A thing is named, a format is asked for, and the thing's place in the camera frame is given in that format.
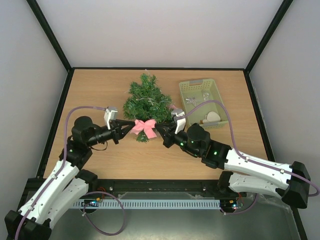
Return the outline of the silver star ornament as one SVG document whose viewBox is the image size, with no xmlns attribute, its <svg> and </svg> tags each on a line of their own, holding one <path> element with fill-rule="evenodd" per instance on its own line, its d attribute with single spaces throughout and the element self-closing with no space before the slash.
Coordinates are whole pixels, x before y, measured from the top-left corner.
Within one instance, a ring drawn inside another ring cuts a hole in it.
<svg viewBox="0 0 320 240">
<path fill-rule="evenodd" d="M 185 101 L 186 101 L 187 104 L 192 104 L 192 105 L 194 105 L 195 107 L 197 106 L 197 102 L 198 102 L 198 100 L 196 99 L 195 96 L 187 97 L 187 98 L 185 99 Z"/>
</svg>

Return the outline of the small green christmas tree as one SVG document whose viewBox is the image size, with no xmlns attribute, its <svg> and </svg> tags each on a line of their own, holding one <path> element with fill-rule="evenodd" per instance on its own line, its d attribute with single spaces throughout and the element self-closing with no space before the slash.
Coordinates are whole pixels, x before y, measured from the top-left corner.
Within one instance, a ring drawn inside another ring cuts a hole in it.
<svg viewBox="0 0 320 240">
<path fill-rule="evenodd" d="M 172 109 L 168 108 L 169 104 L 159 104 L 159 105 L 151 105 L 145 100 L 137 101 L 136 96 L 132 94 L 132 90 L 134 89 L 135 84 L 138 83 L 133 81 L 130 83 L 128 93 L 130 96 L 127 98 L 123 105 L 123 115 L 127 120 L 142 120 L 147 121 L 150 119 L 154 119 L 156 123 L 159 124 L 170 124 L 173 123 L 173 119 L 171 116 Z"/>
</svg>

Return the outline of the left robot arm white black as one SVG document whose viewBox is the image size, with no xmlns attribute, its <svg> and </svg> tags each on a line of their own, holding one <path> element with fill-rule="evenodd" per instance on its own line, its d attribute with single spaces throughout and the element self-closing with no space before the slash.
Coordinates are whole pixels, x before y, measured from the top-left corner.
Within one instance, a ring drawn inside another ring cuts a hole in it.
<svg viewBox="0 0 320 240">
<path fill-rule="evenodd" d="M 119 119 L 106 119 L 105 123 L 105 126 L 98 126 L 88 116 L 75 120 L 49 177 L 19 210 L 11 210 L 5 216 L 9 238 L 47 240 L 57 221 L 78 199 L 109 195 L 97 187 L 97 175 L 83 167 L 93 154 L 93 146 L 109 140 L 118 144 L 135 123 Z"/>
</svg>

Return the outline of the black corner frame post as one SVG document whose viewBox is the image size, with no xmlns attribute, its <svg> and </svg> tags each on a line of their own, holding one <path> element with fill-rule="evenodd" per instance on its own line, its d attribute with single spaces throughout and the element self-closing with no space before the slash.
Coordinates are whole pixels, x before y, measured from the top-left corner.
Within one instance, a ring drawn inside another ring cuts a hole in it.
<svg viewBox="0 0 320 240">
<path fill-rule="evenodd" d="M 72 69 L 71 64 L 69 63 L 58 39 L 56 38 L 49 22 L 47 21 L 41 7 L 39 6 L 36 0 L 26 0 L 28 3 L 31 11 L 33 12 L 34 16 L 36 17 L 38 23 L 40 24 L 42 30 L 44 31 L 47 39 L 51 43 L 54 51 L 56 52 L 59 60 L 61 61 L 62 65 L 64 66 L 65 70 L 69 72 Z"/>
<path fill-rule="evenodd" d="M 279 24 L 281 23 L 282 19 L 286 15 L 288 9 L 290 8 L 293 0 L 283 0 L 276 11 L 272 21 L 270 22 L 268 28 L 266 29 L 262 39 L 260 40 L 257 48 L 255 49 L 252 57 L 250 58 L 244 72 L 246 75 L 249 75 L 250 72 L 253 70 L 255 64 L 257 63 L 258 59 L 260 58 L 261 54 L 265 50 L 267 44 L 269 43 L 270 39 L 272 38 L 273 34 L 275 33 L 276 29 L 278 28 Z"/>
</svg>

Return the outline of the black corner frame post right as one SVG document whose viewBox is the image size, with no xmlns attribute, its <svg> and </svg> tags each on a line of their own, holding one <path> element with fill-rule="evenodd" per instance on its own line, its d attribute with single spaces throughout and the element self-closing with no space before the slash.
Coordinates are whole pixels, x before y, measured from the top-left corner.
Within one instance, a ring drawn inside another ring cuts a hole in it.
<svg viewBox="0 0 320 240">
<path fill-rule="evenodd" d="M 269 43 L 270 39 L 272 38 L 273 34 L 275 33 L 276 29 L 278 28 L 279 24 L 281 23 L 282 19 L 286 15 L 288 9 L 290 8 L 293 0 L 283 0 L 276 11 L 272 21 L 270 22 L 268 28 L 266 29 L 262 39 L 260 40 L 257 48 L 255 49 L 252 57 L 250 58 L 244 72 L 246 75 L 249 75 L 250 72 L 253 70 L 255 64 L 257 63 L 258 59 L 260 58 L 261 54 L 265 50 L 267 44 Z"/>
</svg>

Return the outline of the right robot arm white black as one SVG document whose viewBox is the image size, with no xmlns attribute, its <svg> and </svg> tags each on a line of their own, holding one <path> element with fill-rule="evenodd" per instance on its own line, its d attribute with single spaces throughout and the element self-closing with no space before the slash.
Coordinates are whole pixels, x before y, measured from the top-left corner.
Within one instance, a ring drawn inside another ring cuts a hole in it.
<svg viewBox="0 0 320 240">
<path fill-rule="evenodd" d="M 252 192 L 280 198 L 297 209 L 307 208 L 311 178 L 303 163 L 277 163 L 247 155 L 212 140 L 210 133 L 197 123 L 187 130 L 175 123 L 157 123 L 155 128 L 166 148 L 177 145 L 207 167 L 221 169 L 218 191 L 222 195 Z"/>
</svg>

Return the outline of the clear led string lights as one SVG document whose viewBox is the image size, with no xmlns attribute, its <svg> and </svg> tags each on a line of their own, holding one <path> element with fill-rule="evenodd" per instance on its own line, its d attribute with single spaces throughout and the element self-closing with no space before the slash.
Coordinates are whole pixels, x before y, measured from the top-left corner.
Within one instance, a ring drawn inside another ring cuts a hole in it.
<svg viewBox="0 0 320 240">
<path fill-rule="evenodd" d="M 136 96 L 137 101 L 147 101 L 152 106 L 172 102 L 169 95 L 164 94 L 157 85 L 157 77 L 147 69 L 139 77 L 140 83 L 135 83 L 132 94 Z"/>
</svg>

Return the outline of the pink bow ornament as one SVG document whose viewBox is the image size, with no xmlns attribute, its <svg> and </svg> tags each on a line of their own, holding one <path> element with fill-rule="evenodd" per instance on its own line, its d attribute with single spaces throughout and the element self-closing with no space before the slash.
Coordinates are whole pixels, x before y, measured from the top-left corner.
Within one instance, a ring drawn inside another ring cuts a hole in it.
<svg viewBox="0 0 320 240">
<path fill-rule="evenodd" d="M 138 135 L 140 132 L 144 132 L 148 139 L 153 139 L 157 137 L 156 133 L 153 130 L 156 127 L 155 119 L 149 119 L 147 121 L 136 119 L 134 123 L 135 126 L 131 129 L 131 134 Z"/>
</svg>

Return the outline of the light green plastic basket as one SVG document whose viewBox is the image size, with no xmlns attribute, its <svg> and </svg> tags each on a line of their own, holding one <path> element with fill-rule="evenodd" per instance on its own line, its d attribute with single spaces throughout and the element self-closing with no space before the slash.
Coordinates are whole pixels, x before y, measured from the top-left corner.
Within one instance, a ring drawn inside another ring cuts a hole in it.
<svg viewBox="0 0 320 240">
<path fill-rule="evenodd" d="M 186 117 L 187 126 L 197 123 L 204 129 L 212 129 L 221 128 L 229 123 L 228 117 L 224 109 L 221 107 L 223 101 L 214 79 L 207 78 L 183 81 L 179 83 L 179 90 L 184 112 L 186 114 L 190 113 L 190 115 Z M 210 92 L 211 100 L 204 101 L 202 90 Z M 187 97 L 193 96 L 198 100 L 196 106 L 188 104 L 185 101 Z M 220 116 L 221 121 L 203 124 L 202 120 L 205 118 L 205 115 L 211 111 L 216 112 Z"/>
</svg>

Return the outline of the black corner frame post left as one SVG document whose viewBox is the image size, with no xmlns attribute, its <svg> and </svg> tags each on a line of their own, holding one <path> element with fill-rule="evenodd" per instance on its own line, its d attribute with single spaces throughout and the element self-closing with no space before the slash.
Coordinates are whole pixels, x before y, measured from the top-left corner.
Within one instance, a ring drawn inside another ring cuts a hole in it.
<svg viewBox="0 0 320 240">
<path fill-rule="evenodd" d="M 51 43 L 54 51 L 56 52 L 59 60 L 61 61 L 62 65 L 64 66 L 65 70 L 69 72 L 72 69 L 71 64 L 69 63 L 58 39 L 56 38 L 49 22 L 47 21 L 41 7 L 39 6 L 36 0 L 26 0 L 28 3 L 31 11 L 33 12 L 34 16 L 36 17 L 38 23 L 40 24 L 42 30 L 44 31 L 47 39 Z"/>
</svg>

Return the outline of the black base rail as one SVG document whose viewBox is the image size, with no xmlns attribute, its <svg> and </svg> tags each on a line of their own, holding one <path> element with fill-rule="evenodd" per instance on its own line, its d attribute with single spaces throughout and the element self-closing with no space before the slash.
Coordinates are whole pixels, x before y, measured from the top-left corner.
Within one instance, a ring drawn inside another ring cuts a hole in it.
<svg viewBox="0 0 320 240">
<path fill-rule="evenodd" d="M 152 180 L 152 179 L 98 179 L 96 188 L 102 187 L 108 193 L 118 196 L 125 193 L 188 193 L 192 196 L 227 199 L 247 197 L 245 192 L 231 193 L 220 191 L 217 180 Z"/>
</svg>

